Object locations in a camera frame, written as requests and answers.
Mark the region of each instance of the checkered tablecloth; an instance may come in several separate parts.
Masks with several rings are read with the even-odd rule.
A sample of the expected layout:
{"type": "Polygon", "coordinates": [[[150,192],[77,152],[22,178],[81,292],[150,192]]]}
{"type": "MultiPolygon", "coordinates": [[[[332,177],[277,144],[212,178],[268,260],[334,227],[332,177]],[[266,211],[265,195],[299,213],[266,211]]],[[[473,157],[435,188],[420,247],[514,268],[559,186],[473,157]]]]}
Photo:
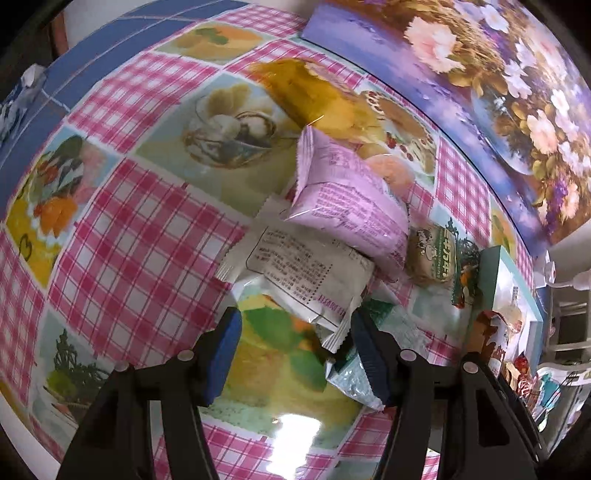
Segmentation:
{"type": "MultiPolygon", "coordinates": [[[[261,31],[268,38],[224,65],[154,48],[140,51],[97,79],[58,125],[58,130],[64,125],[77,129],[121,159],[83,207],[66,247],[54,259],[47,289],[38,285],[28,268],[27,239],[16,245],[5,227],[0,228],[0,375],[25,407],[30,402],[39,325],[48,309],[62,316],[69,331],[95,356],[125,359],[140,367],[160,364],[191,347],[214,325],[228,285],[215,280],[213,273],[220,253],[240,238],[248,221],[170,172],[134,156],[138,143],[187,95],[223,74],[251,79],[249,66],[254,62],[304,58],[322,64],[352,89],[383,90],[437,131],[428,117],[378,79],[296,40],[305,23],[299,17],[248,5],[222,12],[215,20],[261,31]]],[[[443,206],[480,247],[486,247],[491,241],[490,197],[486,183],[441,133],[435,184],[415,182],[404,200],[417,219],[428,219],[437,205],[443,206]]],[[[517,266],[531,285],[531,257],[518,235],[517,266]]],[[[409,307],[414,284],[408,277],[388,287],[409,307]]],[[[431,363],[445,365],[458,359],[457,348],[431,332],[425,335],[431,363]]],[[[306,457],[298,478],[320,480],[339,458],[377,460],[391,423],[387,413],[364,411],[338,450],[306,457]]],[[[59,444],[32,415],[31,424],[42,445],[61,459],[64,452],[59,444]]],[[[267,471],[271,439],[248,437],[208,418],[203,424],[222,479],[278,478],[267,471]]],[[[158,478],[169,476],[163,438],[154,460],[158,478]]],[[[434,480],[438,465],[439,456],[429,452],[423,480],[434,480]]]]}

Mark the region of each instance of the tablecloth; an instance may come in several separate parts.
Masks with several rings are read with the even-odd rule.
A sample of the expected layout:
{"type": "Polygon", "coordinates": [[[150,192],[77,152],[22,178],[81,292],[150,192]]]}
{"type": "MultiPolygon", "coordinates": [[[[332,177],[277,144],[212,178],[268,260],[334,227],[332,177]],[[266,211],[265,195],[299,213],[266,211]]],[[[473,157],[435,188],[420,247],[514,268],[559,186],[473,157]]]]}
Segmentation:
{"type": "MultiPolygon", "coordinates": [[[[437,138],[433,171],[418,175],[404,199],[411,216],[451,222],[479,248],[505,245],[531,286],[531,257],[463,154],[397,92],[300,39],[304,25],[296,15],[233,0],[148,4],[58,59],[22,129],[0,151],[0,374],[15,408],[27,413],[28,427],[57,459],[84,410],[48,407],[74,388],[59,374],[57,353],[73,350],[68,368],[100,382],[115,361],[156,365],[191,347],[232,301],[231,286],[213,278],[220,252],[240,238],[261,199],[290,186],[294,166],[285,167],[285,159],[271,169],[280,185],[253,177],[224,183],[201,162],[175,163],[183,149],[166,143],[215,89],[246,95],[246,85],[245,101],[287,125],[285,113],[249,81],[253,62],[309,59],[356,92],[378,92],[409,112],[437,138]],[[240,42],[212,55],[174,41],[192,41],[197,27],[216,48],[228,40],[220,32],[240,42]],[[240,197],[236,185],[255,187],[240,197]]],[[[437,308],[409,278],[389,288],[411,312],[437,308]]],[[[428,325],[428,360],[455,360],[457,338],[428,325]]],[[[312,448],[298,478],[369,478],[390,425],[387,413],[362,410],[338,446],[312,448]]],[[[204,429],[221,478],[277,478],[268,471],[272,439],[208,416],[204,429]]],[[[436,477],[438,462],[430,451],[424,480],[436,477]]],[[[163,437],[155,465],[166,478],[163,437]]]]}

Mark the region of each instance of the silver screw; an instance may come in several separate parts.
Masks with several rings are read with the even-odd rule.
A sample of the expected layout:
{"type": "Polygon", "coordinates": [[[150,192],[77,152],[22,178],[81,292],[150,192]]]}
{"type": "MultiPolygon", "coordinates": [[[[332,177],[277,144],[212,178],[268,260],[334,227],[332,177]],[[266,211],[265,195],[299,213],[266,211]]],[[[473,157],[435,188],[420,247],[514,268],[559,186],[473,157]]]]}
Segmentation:
{"type": "Polygon", "coordinates": [[[119,362],[115,363],[115,371],[116,372],[125,372],[129,368],[129,363],[125,360],[120,360],[119,362]]]}
{"type": "Polygon", "coordinates": [[[403,350],[400,352],[400,358],[407,362],[414,362],[417,359],[417,354],[412,350],[403,350]]]}
{"type": "Polygon", "coordinates": [[[195,354],[193,353],[192,350],[183,350],[182,352],[178,353],[177,358],[181,362],[188,362],[189,360],[193,360],[194,356],[195,356],[195,354]]]}
{"type": "Polygon", "coordinates": [[[464,364],[464,370],[469,374],[475,374],[476,372],[478,372],[478,365],[472,362],[466,362],[464,364]]]}

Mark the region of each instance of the purple plastic wrapper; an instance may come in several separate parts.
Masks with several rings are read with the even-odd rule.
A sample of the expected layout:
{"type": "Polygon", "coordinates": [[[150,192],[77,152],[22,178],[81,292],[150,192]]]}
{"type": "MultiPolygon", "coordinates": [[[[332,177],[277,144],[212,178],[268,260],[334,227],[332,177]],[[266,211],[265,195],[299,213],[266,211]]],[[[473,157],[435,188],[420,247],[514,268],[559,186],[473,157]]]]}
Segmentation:
{"type": "Polygon", "coordinates": [[[306,127],[298,142],[297,187],[288,219],[371,257],[391,280],[404,268],[408,210],[353,151],[306,127]]]}

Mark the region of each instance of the bottle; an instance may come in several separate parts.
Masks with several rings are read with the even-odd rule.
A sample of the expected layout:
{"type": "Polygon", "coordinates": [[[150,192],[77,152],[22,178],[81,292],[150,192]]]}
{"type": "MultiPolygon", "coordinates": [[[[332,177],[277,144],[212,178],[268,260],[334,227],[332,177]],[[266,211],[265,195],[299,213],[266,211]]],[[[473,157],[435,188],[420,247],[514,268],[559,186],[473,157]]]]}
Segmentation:
{"type": "Polygon", "coordinates": [[[517,306],[519,287],[513,287],[513,298],[511,304],[499,309],[499,313],[505,319],[505,323],[513,333],[519,333],[523,327],[523,314],[517,306]]]}

